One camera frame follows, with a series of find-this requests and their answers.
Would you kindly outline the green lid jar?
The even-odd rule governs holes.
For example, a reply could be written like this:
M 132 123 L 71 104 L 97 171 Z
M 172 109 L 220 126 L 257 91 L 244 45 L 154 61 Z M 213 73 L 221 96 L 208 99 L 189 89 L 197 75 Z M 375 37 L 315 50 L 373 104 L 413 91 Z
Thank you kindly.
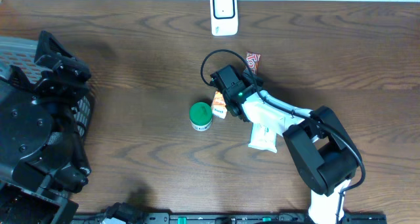
M 189 111 L 190 122 L 196 131 L 206 131 L 211 127 L 213 113 L 205 102 L 193 104 Z

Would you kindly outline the orange small carton box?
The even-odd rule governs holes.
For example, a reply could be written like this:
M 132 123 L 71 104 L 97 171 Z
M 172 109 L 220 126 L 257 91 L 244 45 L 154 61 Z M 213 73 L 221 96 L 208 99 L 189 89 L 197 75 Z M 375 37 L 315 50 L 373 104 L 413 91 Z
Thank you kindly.
M 219 91 L 215 92 L 215 95 L 213 97 L 213 101 L 211 103 L 211 111 L 212 114 L 218 118 L 225 119 L 227 115 L 227 108 L 226 103 L 224 101 L 224 97 L 222 93 Z

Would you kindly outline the red chocolate wafer bar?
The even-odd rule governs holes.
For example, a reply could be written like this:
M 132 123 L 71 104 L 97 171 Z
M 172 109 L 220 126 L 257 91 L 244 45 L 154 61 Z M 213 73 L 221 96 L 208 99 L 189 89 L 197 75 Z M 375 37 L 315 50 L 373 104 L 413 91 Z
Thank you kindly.
M 259 53 L 252 53 L 252 52 L 247 52 L 246 53 L 246 61 L 247 61 L 247 65 L 248 67 L 251 69 L 252 73 L 254 75 L 257 75 L 258 69 L 259 69 L 259 64 L 261 61 L 261 55 Z

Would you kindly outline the light blue wet wipes pack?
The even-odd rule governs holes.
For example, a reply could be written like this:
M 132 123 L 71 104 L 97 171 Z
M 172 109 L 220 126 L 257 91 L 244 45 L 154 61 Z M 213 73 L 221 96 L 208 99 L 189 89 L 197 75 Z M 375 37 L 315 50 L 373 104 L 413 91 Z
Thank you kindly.
M 248 147 L 277 153 L 276 136 L 277 134 L 267 126 L 254 123 Z

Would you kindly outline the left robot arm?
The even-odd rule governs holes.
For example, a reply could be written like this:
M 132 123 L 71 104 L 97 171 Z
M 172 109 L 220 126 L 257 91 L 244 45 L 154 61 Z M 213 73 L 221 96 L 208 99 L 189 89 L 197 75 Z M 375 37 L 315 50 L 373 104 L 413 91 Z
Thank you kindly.
M 1 222 L 70 223 L 89 182 L 89 67 L 53 34 L 1 38 Z

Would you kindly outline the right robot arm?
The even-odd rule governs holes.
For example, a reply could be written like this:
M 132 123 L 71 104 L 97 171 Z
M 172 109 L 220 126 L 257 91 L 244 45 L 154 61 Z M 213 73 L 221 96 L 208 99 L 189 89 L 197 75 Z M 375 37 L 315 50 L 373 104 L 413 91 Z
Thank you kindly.
M 362 157 L 332 109 L 299 108 L 271 96 L 251 70 L 231 65 L 211 74 L 210 85 L 222 93 L 227 110 L 245 122 L 263 125 L 285 140 L 299 175 L 312 191 L 309 217 L 314 223 L 341 223 L 347 191 Z

